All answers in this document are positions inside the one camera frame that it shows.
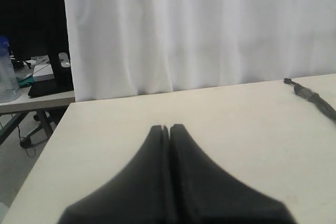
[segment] curtain fold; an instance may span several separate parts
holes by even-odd
[[[336,72],[335,0],[65,0],[77,101]]]

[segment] computer monitor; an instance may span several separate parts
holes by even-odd
[[[53,87],[43,94],[73,89],[71,70],[63,68],[58,57],[62,52],[70,57],[64,0],[2,0],[0,35],[8,37],[18,60],[48,55],[56,84],[40,88]]]

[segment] plastic bottle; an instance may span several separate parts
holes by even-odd
[[[9,57],[8,40],[0,36],[0,102],[10,102],[19,96],[20,88]]]

